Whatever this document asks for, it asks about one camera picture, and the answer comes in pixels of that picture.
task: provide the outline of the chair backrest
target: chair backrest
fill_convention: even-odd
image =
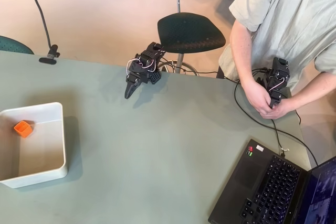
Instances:
[[[0,50],[9,52],[21,52],[23,54],[33,55],[33,51],[20,43],[19,41],[0,36]]]

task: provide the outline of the laptop screen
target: laptop screen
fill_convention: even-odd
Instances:
[[[336,218],[336,158],[314,168],[296,224],[334,224]]]

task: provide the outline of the floor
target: floor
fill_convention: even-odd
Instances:
[[[183,12],[208,17],[229,39],[234,22],[228,7],[234,0],[181,0]],[[62,58],[125,66],[151,42],[159,42],[157,21],[177,10],[176,0],[39,0],[51,43]],[[1,35],[28,45],[35,54],[48,52],[34,0],[0,0]],[[185,61],[198,71],[214,71],[223,49],[190,54]],[[167,54],[169,59],[177,55]],[[297,90],[317,72],[309,66]],[[302,132],[319,162],[336,155],[336,93],[299,110]]]

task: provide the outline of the laptop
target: laptop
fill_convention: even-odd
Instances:
[[[336,157],[305,171],[251,140],[208,221],[335,224]]]

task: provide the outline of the chair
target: chair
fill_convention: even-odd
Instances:
[[[193,13],[181,13],[180,0],[177,0],[177,13],[160,19],[157,24],[163,49],[178,54],[177,60],[159,65],[159,68],[164,67],[163,71],[171,66],[173,72],[180,73],[183,66],[198,76],[191,65],[183,62],[184,54],[217,49],[226,42],[221,31],[208,18]]]
[[[0,36],[0,50],[9,52],[21,52],[23,54],[33,55],[33,51],[20,43],[19,41]]]

